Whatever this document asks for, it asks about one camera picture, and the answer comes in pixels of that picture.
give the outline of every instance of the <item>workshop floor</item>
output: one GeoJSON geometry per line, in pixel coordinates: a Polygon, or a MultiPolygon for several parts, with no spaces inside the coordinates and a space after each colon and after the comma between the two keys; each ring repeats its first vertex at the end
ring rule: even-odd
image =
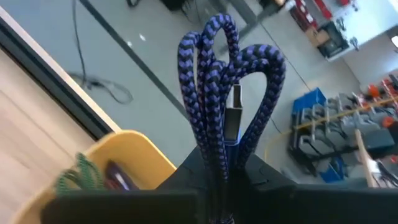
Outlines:
{"type": "MultiPolygon", "coordinates": [[[[80,71],[70,3],[19,1],[20,4],[16,4],[15,0],[0,0],[0,4],[65,70],[80,71]]],[[[190,30],[200,30],[197,16],[189,14],[192,21],[189,22],[183,14],[169,12],[159,0],[141,1],[135,9],[127,8],[125,1],[90,2],[116,32],[130,43],[133,51],[164,86],[155,85],[142,71],[142,66],[140,68],[138,63],[132,62],[86,9],[79,6],[79,33],[88,73],[126,85],[134,101],[130,105],[120,106],[105,92],[93,90],[88,91],[88,94],[122,128],[143,132],[178,166],[193,149],[195,141],[188,121],[169,99],[176,98],[182,102],[177,80],[176,49],[182,35],[190,30]]],[[[201,9],[205,12],[203,20],[214,13],[210,7],[201,9]]],[[[238,20],[238,27],[244,27],[239,16],[233,10],[230,13],[238,20]]],[[[223,46],[223,40],[222,37],[217,38],[215,49],[223,46]]],[[[272,115],[274,123],[269,122],[267,125],[256,152],[261,158],[264,158],[267,143],[289,128],[294,99],[316,87],[327,97],[359,90],[359,83],[345,61],[327,62],[311,46],[289,13],[264,19],[240,43],[241,47],[251,44],[275,45],[281,49],[287,61],[284,88],[272,115]]],[[[218,56],[227,60],[226,55],[218,56]]],[[[264,94],[266,78],[262,74],[253,74],[244,78],[242,84],[242,126],[245,129],[264,94]]],[[[269,148],[266,161],[278,170],[293,173],[300,180],[300,172],[286,154],[287,138],[281,137],[269,148]]]]}

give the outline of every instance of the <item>black cable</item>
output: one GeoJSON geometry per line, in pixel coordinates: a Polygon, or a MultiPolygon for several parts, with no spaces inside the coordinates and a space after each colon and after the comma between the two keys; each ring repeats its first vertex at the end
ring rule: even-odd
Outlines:
{"type": "MultiPolygon", "coordinates": [[[[68,74],[73,79],[82,79],[83,78],[83,75],[81,75],[79,73],[68,72],[68,74]]],[[[110,80],[106,80],[104,78],[98,78],[93,75],[86,76],[86,86],[87,86],[87,89],[89,89],[89,90],[92,90],[93,87],[102,88],[102,89],[106,90],[116,102],[118,102],[122,105],[127,105],[134,99],[131,95],[131,92],[125,86],[118,84],[116,82],[112,82],[110,80]],[[115,94],[114,90],[118,90],[123,95],[125,95],[126,96],[125,99],[117,97],[118,94],[115,94]]]]}
{"type": "Polygon", "coordinates": [[[116,82],[106,80],[104,78],[98,78],[96,76],[91,76],[91,75],[88,76],[87,75],[85,61],[83,58],[83,54],[81,52],[80,39],[79,39],[79,34],[78,34],[78,29],[77,29],[76,1],[77,0],[72,1],[72,17],[73,17],[73,28],[75,30],[76,47],[77,47],[79,58],[80,58],[82,73],[68,72],[68,74],[74,80],[76,80],[76,79],[81,80],[80,86],[82,88],[84,88],[86,86],[87,86],[87,89],[89,89],[89,90],[92,90],[93,87],[102,88],[102,89],[106,90],[116,102],[118,102],[122,105],[129,104],[133,100],[133,97],[132,97],[131,92],[125,86],[118,84],[116,82]],[[113,91],[113,89],[119,90],[123,94],[125,94],[126,99],[121,100],[120,98],[118,98],[116,96],[115,92],[113,91]]]}
{"type": "Polygon", "coordinates": [[[188,20],[189,22],[193,23],[192,20],[188,17],[187,11],[184,9],[184,6],[185,6],[187,9],[191,9],[191,3],[190,3],[190,1],[194,1],[194,3],[195,3],[195,9],[196,9],[197,16],[198,16],[198,22],[200,23],[200,25],[202,25],[201,17],[200,17],[200,14],[199,14],[198,3],[197,3],[196,0],[187,0],[187,1],[185,1],[184,4],[181,6],[182,14],[187,18],[187,20],[188,20]]]}
{"type": "Polygon", "coordinates": [[[134,7],[137,7],[138,6],[138,4],[139,4],[139,2],[141,1],[141,0],[136,0],[135,2],[132,2],[131,0],[126,0],[127,1],[127,5],[130,7],[130,8],[134,8],[134,7]]]}
{"type": "Polygon", "coordinates": [[[398,187],[398,178],[388,171],[381,161],[377,161],[377,166],[380,170],[382,178],[388,180],[393,186],[398,187]]]}
{"type": "Polygon", "coordinates": [[[77,31],[77,19],[76,19],[76,1],[72,1],[72,18],[73,18],[73,28],[75,30],[75,40],[76,40],[76,46],[77,46],[77,51],[79,53],[79,58],[80,58],[80,63],[81,63],[81,70],[83,71],[83,78],[81,79],[81,84],[80,86],[84,88],[86,84],[86,79],[87,79],[87,74],[86,74],[86,65],[85,61],[83,59],[83,54],[81,53],[81,46],[80,46],[80,39],[77,31]]]}
{"type": "Polygon", "coordinates": [[[381,187],[381,185],[379,183],[379,180],[381,179],[381,174],[380,173],[374,173],[374,172],[372,172],[371,174],[372,174],[372,178],[377,183],[377,186],[381,187]]]}
{"type": "Polygon", "coordinates": [[[279,130],[279,128],[276,126],[275,121],[272,118],[269,118],[272,122],[272,124],[274,124],[275,129],[279,132],[279,134],[282,134],[282,132],[279,130]]]}

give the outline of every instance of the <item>green cord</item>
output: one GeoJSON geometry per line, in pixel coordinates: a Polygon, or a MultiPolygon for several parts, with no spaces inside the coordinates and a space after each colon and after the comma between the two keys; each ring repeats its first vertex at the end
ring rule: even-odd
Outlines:
{"type": "Polygon", "coordinates": [[[68,182],[74,183],[80,190],[105,190],[103,177],[95,164],[88,161],[80,152],[76,155],[76,160],[77,171],[68,169],[58,177],[55,183],[56,195],[66,195],[76,191],[76,187],[68,182]]]}

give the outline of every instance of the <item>white wall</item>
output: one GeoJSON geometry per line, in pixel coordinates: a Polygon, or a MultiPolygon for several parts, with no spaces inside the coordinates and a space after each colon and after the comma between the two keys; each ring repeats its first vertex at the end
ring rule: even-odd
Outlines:
{"type": "Polygon", "coordinates": [[[389,0],[356,0],[358,12],[347,8],[340,15],[344,18],[347,39],[356,37],[358,44],[365,44],[398,23],[398,13],[389,0]]]}
{"type": "Polygon", "coordinates": [[[352,51],[344,60],[353,71],[361,86],[378,82],[389,72],[398,68],[398,50],[387,34],[382,34],[352,51]]]}

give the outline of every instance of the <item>wooden desk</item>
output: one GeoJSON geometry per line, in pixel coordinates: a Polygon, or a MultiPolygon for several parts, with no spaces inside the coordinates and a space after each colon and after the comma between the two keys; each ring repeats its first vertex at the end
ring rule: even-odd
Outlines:
{"type": "MultiPolygon", "coordinates": [[[[112,132],[121,128],[80,88],[52,57],[3,9],[0,18],[55,71],[68,88],[112,132]]],[[[71,114],[32,79],[31,71],[0,48],[0,223],[9,223],[19,207],[72,166],[76,152],[95,140],[71,114]]],[[[175,166],[158,150],[158,153],[175,166]]]]}

